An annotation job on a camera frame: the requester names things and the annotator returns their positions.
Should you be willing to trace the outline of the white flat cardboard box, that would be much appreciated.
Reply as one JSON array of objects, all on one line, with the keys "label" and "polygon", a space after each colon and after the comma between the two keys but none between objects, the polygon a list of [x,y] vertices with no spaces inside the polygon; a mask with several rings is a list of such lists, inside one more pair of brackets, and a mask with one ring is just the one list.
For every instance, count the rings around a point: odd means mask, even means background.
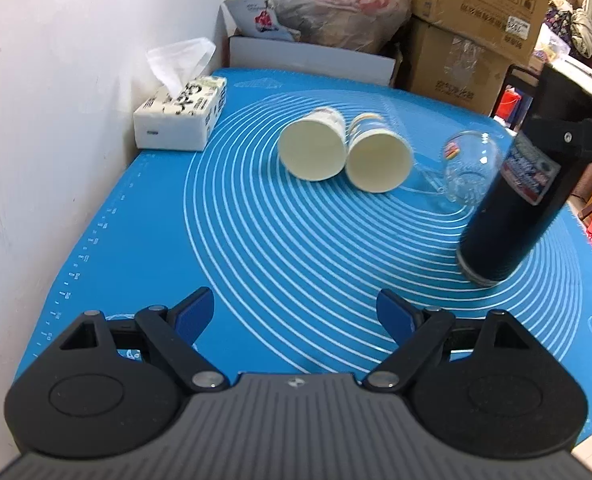
[{"label": "white flat cardboard box", "polygon": [[348,79],[391,87],[398,75],[401,58],[295,42],[256,39],[241,36],[233,18],[221,4],[229,35],[229,65],[259,70],[287,72]]}]

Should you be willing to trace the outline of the white paper cup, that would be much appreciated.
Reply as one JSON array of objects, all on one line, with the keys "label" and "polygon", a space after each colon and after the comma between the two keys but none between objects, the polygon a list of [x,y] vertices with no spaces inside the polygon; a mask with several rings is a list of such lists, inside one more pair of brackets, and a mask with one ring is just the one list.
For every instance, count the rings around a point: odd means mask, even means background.
[{"label": "white paper cup", "polygon": [[283,128],[277,148],[294,177],[314,182],[335,177],[347,160],[345,118],[334,107],[317,107]]},{"label": "white paper cup", "polygon": [[348,130],[346,174],[359,190],[387,193],[407,180],[414,154],[407,140],[376,113],[355,116]]}]

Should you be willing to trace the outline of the left white paper cup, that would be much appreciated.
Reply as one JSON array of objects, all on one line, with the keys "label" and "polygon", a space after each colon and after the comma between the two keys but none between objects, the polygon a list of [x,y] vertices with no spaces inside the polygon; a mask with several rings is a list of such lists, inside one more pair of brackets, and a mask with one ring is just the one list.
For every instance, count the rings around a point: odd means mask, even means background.
[{"label": "left white paper cup", "polygon": [[317,107],[283,128],[277,148],[294,177],[314,182],[335,177],[347,160],[345,118],[334,107]]}]

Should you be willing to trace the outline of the black metal cart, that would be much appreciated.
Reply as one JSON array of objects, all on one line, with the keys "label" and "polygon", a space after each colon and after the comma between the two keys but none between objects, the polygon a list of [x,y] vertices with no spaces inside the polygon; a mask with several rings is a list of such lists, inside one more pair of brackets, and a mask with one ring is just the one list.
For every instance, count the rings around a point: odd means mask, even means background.
[{"label": "black metal cart", "polygon": [[492,106],[490,117],[500,119],[506,128],[517,131],[533,102],[539,79],[540,74],[535,70],[510,64],[501,83],[501,90]]}]

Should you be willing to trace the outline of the clear glass jar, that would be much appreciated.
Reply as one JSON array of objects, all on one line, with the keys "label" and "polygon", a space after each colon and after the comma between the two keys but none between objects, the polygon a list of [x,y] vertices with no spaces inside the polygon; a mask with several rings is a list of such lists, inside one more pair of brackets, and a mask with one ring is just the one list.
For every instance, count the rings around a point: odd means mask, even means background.
[{"label": "clear glass jar", "polygon": [[464,130],[442,148],[444,192],[452,202],[477,206],[488,192],[502,161],[489,133]]}]

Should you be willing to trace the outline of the black tumbler cup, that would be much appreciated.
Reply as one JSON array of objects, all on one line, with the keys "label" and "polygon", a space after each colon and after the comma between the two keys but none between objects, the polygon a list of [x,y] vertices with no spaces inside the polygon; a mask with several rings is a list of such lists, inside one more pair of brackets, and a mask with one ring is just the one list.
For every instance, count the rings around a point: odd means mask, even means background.
[{"label": "black tumbler cup", "polygon": [[505,281],[517,269],[591,164],[539,150],[522,132],[532,117],[592,119],[592,71],[572,58],[542,68],[527,116],[456,248],[464,274],[484,287]]}]

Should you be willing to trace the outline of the white tissue pack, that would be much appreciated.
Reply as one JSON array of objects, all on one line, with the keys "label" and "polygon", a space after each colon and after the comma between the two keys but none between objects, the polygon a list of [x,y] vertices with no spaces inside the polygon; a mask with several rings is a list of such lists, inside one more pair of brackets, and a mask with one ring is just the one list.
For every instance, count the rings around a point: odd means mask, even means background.
[{"label": "white tissue pack", "polygon": [[222,114],[227,81],[207,73],[215,44],[195,38],[146,53],[161,87],[133,113],[140,150],[204,151]]}]

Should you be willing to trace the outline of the clear plastic bag red contents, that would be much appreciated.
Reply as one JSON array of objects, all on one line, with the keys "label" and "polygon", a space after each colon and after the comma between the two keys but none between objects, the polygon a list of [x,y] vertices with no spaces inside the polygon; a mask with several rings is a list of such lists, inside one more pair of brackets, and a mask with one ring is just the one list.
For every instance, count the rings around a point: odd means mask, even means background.
[{"label": "clear plastic bag red contents", "polygon": [[265,0],[306,44],[375,54],[411,17],[411,0]]}]

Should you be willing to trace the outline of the blue silicone baking mat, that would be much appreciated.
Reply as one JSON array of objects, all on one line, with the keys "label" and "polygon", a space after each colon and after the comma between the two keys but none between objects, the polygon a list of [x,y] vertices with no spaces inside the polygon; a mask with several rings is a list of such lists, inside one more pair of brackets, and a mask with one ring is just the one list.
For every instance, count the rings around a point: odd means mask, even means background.
[{"label": "blue silicone baking mat", "polygon": [[[225,105],[200,153],[144,152],[122,175],[62,266],[22,364],[80,313],[128,318],[172,306],[201,286],[215,315],[197,349],[225,374],[351,372],[363,376],[395,348],[378,323],[389,288],[416,307],[483,318],[512,313],[573,374],[588,397],[592,434],[592,246],[563,210],[514,274],[480,288],[455,249],[471,211],[426,180],[446,140],[512,136],[497,122],[370,84],[227,70]],[[307,182],[277,154],[287,124],[320,106],[352,119],[374,112],[411,144],[415,165],[386,194],[345,176]]]}]

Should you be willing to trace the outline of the lower brown cardboard box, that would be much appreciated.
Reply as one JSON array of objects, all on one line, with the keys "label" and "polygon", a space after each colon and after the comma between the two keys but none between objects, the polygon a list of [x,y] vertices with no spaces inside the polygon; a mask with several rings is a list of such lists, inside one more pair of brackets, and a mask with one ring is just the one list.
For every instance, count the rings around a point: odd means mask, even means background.
[{"label": "lower brown cardboard box", "polygon": [[510,65],[474,41],[413,18],[405,47],[404,89],[489,115]]}]

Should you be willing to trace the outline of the white printed paper bag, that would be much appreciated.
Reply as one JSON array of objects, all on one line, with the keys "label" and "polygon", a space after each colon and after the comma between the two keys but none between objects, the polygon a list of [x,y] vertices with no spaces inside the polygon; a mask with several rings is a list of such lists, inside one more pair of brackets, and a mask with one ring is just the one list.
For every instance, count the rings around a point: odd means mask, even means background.
[{"label": "white printed paper bag", "polygon": [[224,6],[241,36],[296,41],[293,33],[279,22],[267,0],[225,0]]}]

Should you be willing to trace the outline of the right white paper cup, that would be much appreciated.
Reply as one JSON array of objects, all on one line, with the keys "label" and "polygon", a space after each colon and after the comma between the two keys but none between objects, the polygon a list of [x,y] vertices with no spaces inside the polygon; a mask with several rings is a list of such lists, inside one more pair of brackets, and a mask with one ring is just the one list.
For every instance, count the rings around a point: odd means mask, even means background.
[{"label": "right white paper cup", "polygon": [[387,193],[407,180],[414,154],[407,140],[376,113],[355,116],[348,130],[346,174],[359,190]]}]

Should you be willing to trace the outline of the floral purple bag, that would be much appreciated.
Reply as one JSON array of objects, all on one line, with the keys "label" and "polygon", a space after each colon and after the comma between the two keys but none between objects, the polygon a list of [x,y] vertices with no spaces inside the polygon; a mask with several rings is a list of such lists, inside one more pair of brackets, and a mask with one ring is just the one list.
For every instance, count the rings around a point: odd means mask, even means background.
[{"label": "floral purple bag", "polygon": [[574,47],[573,34],[576,31],[576,11],[558,8],[555,3],[550,2],[544,24],[570,48]]}]

